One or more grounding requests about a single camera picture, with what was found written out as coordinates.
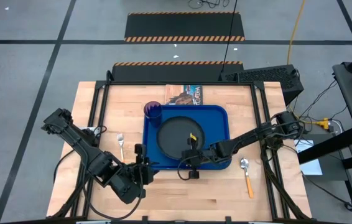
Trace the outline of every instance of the fork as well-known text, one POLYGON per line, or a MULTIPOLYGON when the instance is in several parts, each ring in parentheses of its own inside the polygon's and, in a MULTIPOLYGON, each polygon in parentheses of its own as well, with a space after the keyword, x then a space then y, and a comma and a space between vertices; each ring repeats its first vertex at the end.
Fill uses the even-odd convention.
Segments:
POLYGON ((119 146, 121 146, 121 159, 122 159, 122 162, 125 162, 125 160, 124 160, 124 150, 122 148, 123 145, 124 145, 124 135, 123 134, 118 134, 117 138, 118 138, 119 146))

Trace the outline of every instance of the black plate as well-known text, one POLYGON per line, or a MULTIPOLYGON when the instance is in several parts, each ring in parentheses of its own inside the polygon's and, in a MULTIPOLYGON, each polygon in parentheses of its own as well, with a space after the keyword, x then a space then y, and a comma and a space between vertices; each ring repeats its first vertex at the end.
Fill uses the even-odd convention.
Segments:
POLYGON ((198 138, 197 149, 201 149, 205 143, 205 133, 196 121, 186 116, 167 119, 157 132, 159 149, 167 157, 180 160, 182 151, 191 149, 187 144, 190 133, 198 138))

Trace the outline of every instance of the black and orange striped mat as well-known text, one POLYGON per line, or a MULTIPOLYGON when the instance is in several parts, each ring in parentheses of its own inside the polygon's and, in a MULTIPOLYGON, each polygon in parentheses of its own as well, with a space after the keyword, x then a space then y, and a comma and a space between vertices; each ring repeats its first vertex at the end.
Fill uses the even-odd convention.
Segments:
POLYGON ((241 15, 235 12, 134 12, 127 16, 126 42, 243 41, 241 15))
MULTIPOLYGON (((218 81, 223 61, 120 62, 113 66, 116 81, 201 82, 218 81)), ((243 70, 240 61, 226 61, 224 72, 243 70)))

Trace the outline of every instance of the white paper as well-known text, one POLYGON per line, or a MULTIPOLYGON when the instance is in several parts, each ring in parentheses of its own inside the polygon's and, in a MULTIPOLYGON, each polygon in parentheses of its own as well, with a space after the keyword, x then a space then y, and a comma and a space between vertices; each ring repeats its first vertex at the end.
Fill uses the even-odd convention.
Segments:
MULTIPOLYGON (((299 144, 296 146, 296 151, 302 152, 306 149, 309 149, 312 146, 313 146, 313 141, 300 140, 299 144)), ((301 164, 300 170, 305 175, 323 175, 323 172, 321 171, 320 162, 318 161, 318 159, 315 159, 310 162, 306 162, 305 164, 301 164)))

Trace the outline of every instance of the gray floor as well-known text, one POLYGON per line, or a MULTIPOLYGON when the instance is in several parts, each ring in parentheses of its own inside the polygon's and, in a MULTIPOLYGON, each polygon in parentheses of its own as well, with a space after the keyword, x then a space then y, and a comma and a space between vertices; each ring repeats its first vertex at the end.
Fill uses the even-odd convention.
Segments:
MULTIPOLYGON (((352 19, 352 0, 344 0, 352 19)), ((247 40, 289 40, 301 1, 240 0, 247 40)), ((0 0, 0 40, 56 40, 70 0, 0 0)), ((200 11, 232 11, 228 7, 200 11)), ((76 0, 64 39, 122 40, 129 12, 192 11, 187 0, 76 0)), ((336 0, 309 0, 296 40, 352 40, 336 0)), ((24 133, 54 45, 0 44, 0 196, 24 133)), ((103 79, 115 62, 158 60, 222 60, 225 45, 62 45, 57 55, 37 119, 14 182, 2 222, 44 218, 52 191, 52 173, 63 142, 40 130, 42 120, 56 108, 71 109, 80 81, 103 79)), ((228 60, 245 68, 283 65, 287 45, 230 45, 228 60)), ((332 82, 331 67, 352 60, 352 45, 294 45, 292 64, 300 70, 305 91, 302 112, 332 82)), ((340 90, 332 88, 313 107, 315 118, 330 117, 345 107, 340 90)), ((352 127, 349 112, 337 116, 352 127)), ((343 182, 320 182, 348 200, 343 182)), ((313 217, 352 223, 352 212, 306 183, 313 217)))

